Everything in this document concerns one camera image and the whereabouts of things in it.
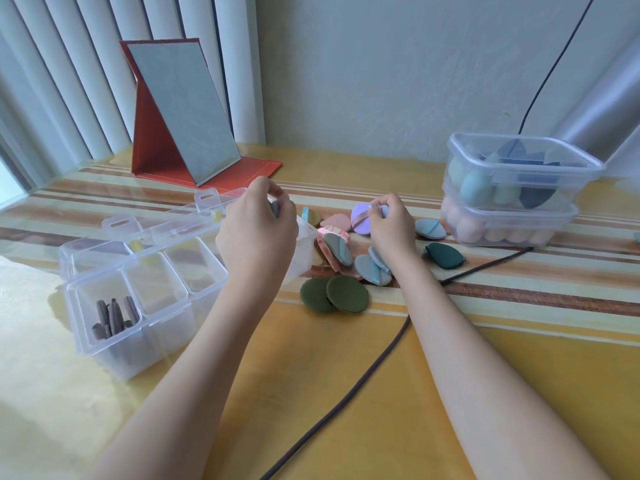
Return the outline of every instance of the black cord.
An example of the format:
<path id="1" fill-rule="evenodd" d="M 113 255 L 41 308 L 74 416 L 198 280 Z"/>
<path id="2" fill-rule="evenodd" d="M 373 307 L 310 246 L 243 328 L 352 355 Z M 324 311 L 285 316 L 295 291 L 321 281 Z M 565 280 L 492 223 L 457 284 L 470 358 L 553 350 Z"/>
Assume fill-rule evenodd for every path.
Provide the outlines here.
<path id="1" fill-rule="evenodd" d="M 482 271 L 483 269 L 497 266 L 498 264 L 502 264 L 503 262 L 511 261 L 512 259 L 516 259 L 517 257 L 522 256 L 523 254 L 526 254 L 532 250 L 533 248 L 526 248 L 521 251 L 518 251 L 517 253 L 505 256 L 504 258 L 495 259 L 493 261 L 486 262 L 484 264 L 481 264 L 480 266 L 476 266 L 475 268 L 468 269 L 460 274 L 456 274 L 455 276 L 451 276 L 450 278 L 442 280 L 440 284 L 443 287 L 447 286 L 453 283 L 454 281 L 459 280 L 460 278 L 464 278 L 465 276 L 468 276 L 469 274 L 474 274 L 474 273 L 477 273 L 478 271 Z M 279 460 L 277 460 L 274 466 L 269 468 L 267 473 L 265 473 L 263 476 L 260 477 L 260 480 L 269 480 L 270 478 L 272 478 L 272 476 L 276 475 L 277 471 L 281 469 L 284 466 L 284 464 L 288 462 L 291 459 L 291 457 L 295 455 L 298 452 L 298 450 L 300 450 L 300 448 L 302 448 L 302 446 L 304 446 L 304 444 L 307 443 L 307 441 L 309 441 L 309 439 L 311 439 L 313 435 L 315 435 L 318 431 L 320 431 L 323 427 L 325 427 L 325 425 L 327 425 L 336 416 L 336 414 L 342 411 L 344 407 L 351 402 L 351 400 L 356 396 L 356 394 L 359 393 L 360 389 L 362 389 L 362 386 L 364 386 L 364 384 L 367 383 L 367 381 L 371 378 L 373 373 L 379 368 L 380 364 L 382 364 L 384 360 L 388 357 L 388 355 L 391 354 L 393 349 L 396 348 L 396 345 L 398 345 L 398 342 L 400 342 L 400 339 L 402 339 L 402 337 L 404 336 L 404 332 L 406 331 L 407 328 L 409 328 L 409 323 L 411 323 L 411 316 L 407 315 L 406 320 L 404 321 L 404 325 L 402 325 L 402 328 L 400 329 L 396 337 L 391 341 L 391 343 L 387 346 L 384 352 L 380 354 L 380 356 L 375 360 L 375 362 L 371 364 L 370 368 L 367 369 L 367 371 L 363 374 L 363 376 L 360 379 L 358 379 L 356 384 L 348 391 L 348 393 L 340 400 L 340 402 L 336 404 L 331 409 L 331 411 L 325 414 L 320 421 L 315 423 L 315 425 L 313 425 L 311 429 L 309 429 L 308 432 L 306 432 L 296 442 L 296 444 L 294 444 L 289 449 L 289 451 L 284 453 L 284 455 Z"/>
<path id="2" fill-rule="evenodd" d="M 582 12 L 582 16 L 580 17 L 580 20 L 578 20 L 578 24 L 573 29 L 573 31 L 571 33 L 571 37 L 569 37 L 569 40 L 567 40 L 566 43 L 564 44 L 564 48 L 562 49 L 562 52 L 560 52 L 560 55 L 558 55 L 558 58 L 556 59 L 556 62 L 554 62 L 553 66 L 551 67 L 551 70 L 548 72 L 547 76 L 542 81 L 542 84 L 540 84 L 540 87 L 538 88 L 538 92 L 536 93 L 535 96 L 533 96 L 531 104 L 529 104 L 529 107 L 527 108 L 527 112 L 524 113 L 524 118 L 522 119 L 522 122 L 520 124 L 520 129 L 518 130 L 518 134 L 522 134 L 522 129 L 524 128 L 524 123 L 527 120 L 527 116 L 529 115 L 529 112 L 531 111 L 531 108 L 533 107 L 533 104 L 536 102 L 536 99 L 538 99 L 538 96 L 540 95 L 540 92 L 542 91 L 542 88 L 545 87 L 545 84 L 549 80 L 549 77 L 551 77 L 551 73 L 554 71 L 554 69 L 556 68 L 556 65 L 558 65 L 558 62 L 560 62 L 560 59 L 562 59 L 562 56 L 566 52 L 566 49 L 569 47 L 569 44 L 571 43 L 571 40 L 573 40 L 573 36 L 575 35 L 575 33 L 580 28 L 580 25 L 582 24 L 582 21 L 584 20 L 584 17 L 587 15 L 587 12 L 589 11 L 589 8 L 591 8 L 591 4 L 593 3 L 593 1 L 594 0 L 589 0 L 589 3 L 587 3 L 587 8 L 585 8 L 584 11 Z"/>

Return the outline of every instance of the clear plastic box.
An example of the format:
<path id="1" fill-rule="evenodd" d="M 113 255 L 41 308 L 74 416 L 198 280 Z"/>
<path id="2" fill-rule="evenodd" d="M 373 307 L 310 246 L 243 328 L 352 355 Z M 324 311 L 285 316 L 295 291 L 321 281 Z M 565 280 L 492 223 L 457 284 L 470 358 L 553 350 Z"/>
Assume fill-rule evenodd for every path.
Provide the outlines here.
<path id="1" fill-rule="evenodd" d="M 605 167 L 554 138 L 453 133 L 448 147 L 445 182 L 475 209 L 563 211 Z"/>
<path id="2" fill-rule="evenodd" d="M 151 219 L 114 216 L 106 239 L 82 238 L 59 249 L 60 274 L 76 350 L 123 381 L 187 345 L 227 282 L 216 247 L 227 206 L 246 189 L 196 193 L 195 202 Z M 296 250 L 285 281 L 311 268 L 316 229 L 298 217 Z M 112 298 L 124 320 L 130 296 L 139 316 L 132 327 L 96 339 L 97 302 Z"/>
<path id="3" fill-rule="evenodd" d="M 545 246 L 556 231 L 569 224 L 578 208 L 558 210 L 483 210 L 462 205 L 447 184 L 443 186 L 441 217 L 455 240 L 467 246 Z"/>

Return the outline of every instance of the wall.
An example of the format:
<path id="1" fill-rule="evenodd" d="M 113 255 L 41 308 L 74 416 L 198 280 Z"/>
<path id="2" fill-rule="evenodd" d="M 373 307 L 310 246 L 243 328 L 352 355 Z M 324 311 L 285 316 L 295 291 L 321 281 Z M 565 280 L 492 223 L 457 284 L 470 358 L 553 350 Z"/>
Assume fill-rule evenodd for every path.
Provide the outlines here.
<path id="1" fill-rule="evenodd" d="M 256 0 L 267 143 L 441 161 L 454 131 L 515 133 L 588 0 Z M 534 106 L 549 134 L 635 35 L 596 0 Z"/>

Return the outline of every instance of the hand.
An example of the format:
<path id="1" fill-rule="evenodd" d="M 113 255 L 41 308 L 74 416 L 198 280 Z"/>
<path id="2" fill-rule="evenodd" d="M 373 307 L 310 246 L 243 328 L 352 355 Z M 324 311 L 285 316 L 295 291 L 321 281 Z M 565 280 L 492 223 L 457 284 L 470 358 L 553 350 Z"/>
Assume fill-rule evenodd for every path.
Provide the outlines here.
<path id="1" fill-rule="evenodd" d="M 279 218 L 273 215 L 267 194 L 278 199 Z M 256 178 L 227 208 L 216 238 L 229 281 L 256 283 L 275 297 L 291 263 L 297 236 L 296 205 L 270 179 Z"/>
<path id="2" fill-rule="evenodd" d="M 388 205 L 389 214 L 382 218 L 379 205 Z M 371 239 L 393 271 L 405 258 L 415 258 L 415 221 L 396 194 L 378 197 L 369 204 Z"/>

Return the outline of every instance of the table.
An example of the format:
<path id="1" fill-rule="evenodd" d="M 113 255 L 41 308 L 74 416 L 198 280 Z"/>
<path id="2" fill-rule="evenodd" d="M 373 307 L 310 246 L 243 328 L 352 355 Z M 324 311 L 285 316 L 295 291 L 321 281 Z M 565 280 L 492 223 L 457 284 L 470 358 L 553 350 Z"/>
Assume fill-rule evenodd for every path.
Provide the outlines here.
<path id="1" fill-rule="evenodd" d="M 240 145 L 284 162 L 275 179 L 324 215 L 394 191 L 414 216 L 438 217 L 444 166 Z M 57 247 L 100 235 L 114 214 L 149 216 L 193 190 L 134 178 L 131 151 L 95 162 L 0 214 L 0 477 L 75 479 L 177 355 L 120 383 L 75 354 Z M 580 217 L 548 247 L 448 288 L 484 336 L 617 479 L 640 477 L 640 198 L 613 181 L 581 193 Z M 365 238 L 362 245 L 366 247 Z M 463 248 L 466 266 L 508 250 Z M 316 254 L 312 276 L 324 273 Z M 434 270 L 439 278 L 450 272 Z M 240 367 L 204 478 L 256 479 L 322 417 L 400 329 L 394 288 L 370 287 L 361 315 L 318 317 L 285 286 Z M 280 479 L 472 479 L 415 332 Z"/>

